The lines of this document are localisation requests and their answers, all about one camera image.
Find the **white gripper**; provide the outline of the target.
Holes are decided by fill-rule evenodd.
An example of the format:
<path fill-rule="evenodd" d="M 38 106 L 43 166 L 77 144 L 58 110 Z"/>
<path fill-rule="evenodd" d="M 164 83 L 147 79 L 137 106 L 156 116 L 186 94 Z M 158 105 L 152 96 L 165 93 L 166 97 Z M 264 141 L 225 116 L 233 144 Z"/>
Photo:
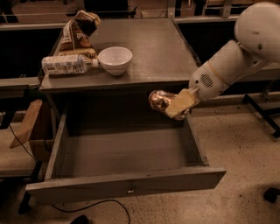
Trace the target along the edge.
<path fill-rule="evenodd" d="M 200 66 L 165 109 L 173 119 L 185 119 L 189 109 L 200 100 L 217 97 L 239 79 L 270 63 L 268 59 L 246 51 L 240 43 L 229 40 L 211 59 Z"/>

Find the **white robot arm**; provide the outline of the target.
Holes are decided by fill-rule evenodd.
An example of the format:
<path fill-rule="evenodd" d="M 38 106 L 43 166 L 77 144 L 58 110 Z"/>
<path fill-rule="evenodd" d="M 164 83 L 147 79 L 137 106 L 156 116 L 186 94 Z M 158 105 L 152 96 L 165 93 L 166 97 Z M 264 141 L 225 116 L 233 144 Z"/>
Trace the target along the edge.
<path fill-rule="evenodd" d="M 188 87 L 165 109 L 170 118 L 220 95 L 240 78 L 280 61 L 280 6 L 269 2 L 249 6 L 237 18 L 234 36 L 191 75 Z"/>

